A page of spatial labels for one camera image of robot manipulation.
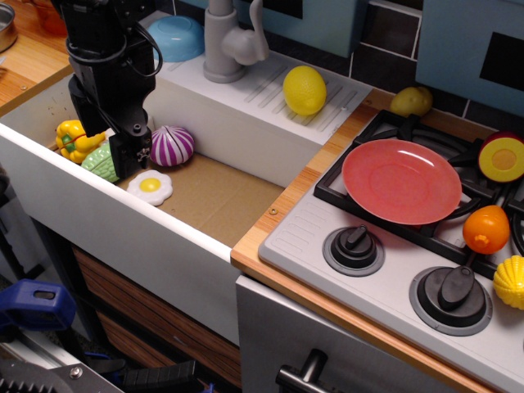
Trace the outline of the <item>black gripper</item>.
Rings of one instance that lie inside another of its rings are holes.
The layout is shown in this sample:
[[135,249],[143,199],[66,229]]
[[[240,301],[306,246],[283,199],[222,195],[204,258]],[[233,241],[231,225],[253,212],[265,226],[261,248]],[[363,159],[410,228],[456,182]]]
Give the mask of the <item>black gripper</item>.
[[[128,178],[147,167],[151,130],[143,109],[156,86],[154,51],[147,38],[128,38],[109,52],[89,51],[67,40],[73,76],[70,97],[87,135],[108,128],[111,158],[118,178]],[[137,158],[131,142],[137,142]]]

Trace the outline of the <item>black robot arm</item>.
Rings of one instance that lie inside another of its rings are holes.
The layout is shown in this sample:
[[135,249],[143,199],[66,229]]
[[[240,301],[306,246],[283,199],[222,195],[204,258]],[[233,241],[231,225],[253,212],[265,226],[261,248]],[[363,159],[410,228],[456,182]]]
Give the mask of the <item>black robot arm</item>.
[[143,108],[156,87],[159,49],[142,26],[152,1],[55,1],[65,22],[70,97],[88,136],[107,129],[116,175],[147,166],[151,130]]

